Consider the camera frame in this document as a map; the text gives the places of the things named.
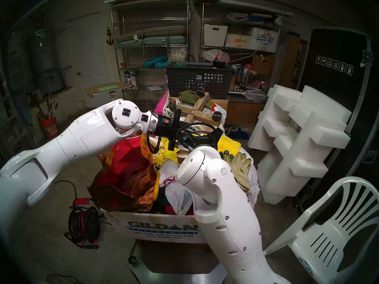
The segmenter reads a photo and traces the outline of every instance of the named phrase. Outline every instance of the door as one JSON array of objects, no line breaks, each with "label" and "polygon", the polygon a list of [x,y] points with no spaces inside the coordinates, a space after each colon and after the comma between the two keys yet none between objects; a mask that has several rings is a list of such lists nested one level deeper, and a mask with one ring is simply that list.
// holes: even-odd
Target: door
[{"label": "door", "polygon": [[69,50],[72,68],[76,75],[75,86],[82,92],[87,108],[97,108],[112,101],[109,93],[90,97],[85,88],[108,83],[103,43],[101,40],[100,15],[88,15],[68,24]]}]

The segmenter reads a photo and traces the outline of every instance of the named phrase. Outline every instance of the gardening glove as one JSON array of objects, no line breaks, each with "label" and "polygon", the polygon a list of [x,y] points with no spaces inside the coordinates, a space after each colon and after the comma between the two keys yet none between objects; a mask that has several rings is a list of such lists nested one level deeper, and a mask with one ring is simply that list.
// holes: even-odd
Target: gardening glove
[{"label": "gardening glove", "polygon": [[229,164],[238,186],[244,193],[250,193],[248,172],[251,167],[251,159],[246,159],[246,155],[241,154],[240,151],[235,156],[229,154],[227,150],[224,152],[221,151],[220,156]]},{"label": "gardening glove", "polygon": [[[192,104],[194,105],[197,100],[199,99],[199,96],[194,91],[182,91],[179,93],[179,99],[182,103]],[[212,110],[213,107],[213,101],[208,100],[205,106]]]}]

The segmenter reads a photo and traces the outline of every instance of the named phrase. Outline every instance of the water heater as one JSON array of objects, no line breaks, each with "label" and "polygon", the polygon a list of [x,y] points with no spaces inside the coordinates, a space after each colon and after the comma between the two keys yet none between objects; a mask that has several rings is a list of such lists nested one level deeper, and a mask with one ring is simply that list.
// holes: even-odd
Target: water heater
[{"label": "water heater", "polygon": [[50,32],[38,28],[31,38],[32,66],[38,79],[38,87],[42,94],[63,88],[62,76],[56,55],[55,41]]}]

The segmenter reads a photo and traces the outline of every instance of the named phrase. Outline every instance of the black road case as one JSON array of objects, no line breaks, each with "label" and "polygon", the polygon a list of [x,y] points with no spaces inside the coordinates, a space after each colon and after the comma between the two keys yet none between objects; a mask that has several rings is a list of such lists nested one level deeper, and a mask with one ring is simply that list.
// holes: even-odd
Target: black road case
[{"label": "black road case", "polygon": [[294,203],[302,210],[342,177],[358,176],[379,185],[379,69],[375,55],[378,42],[361,31],[339,27],[312,30],[298,89],[309,85],[350,110],[345,132],[351,140],[345,149],[330,153],[324,177],[311,179],[295,197]]}]

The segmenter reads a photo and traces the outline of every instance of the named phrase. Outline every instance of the green paper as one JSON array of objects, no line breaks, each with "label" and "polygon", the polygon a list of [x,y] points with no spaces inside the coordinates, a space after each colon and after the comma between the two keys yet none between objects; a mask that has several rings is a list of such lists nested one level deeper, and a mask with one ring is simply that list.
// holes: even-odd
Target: green paper
[{"label": "green paper", "polygon": [[112,89],[112,88],[119,88],[119,87],[114,84],[114,85],[100,87],[100,88],[98,88],[98,90],[100,90],[100,91],[107,91],[107,90]]}]

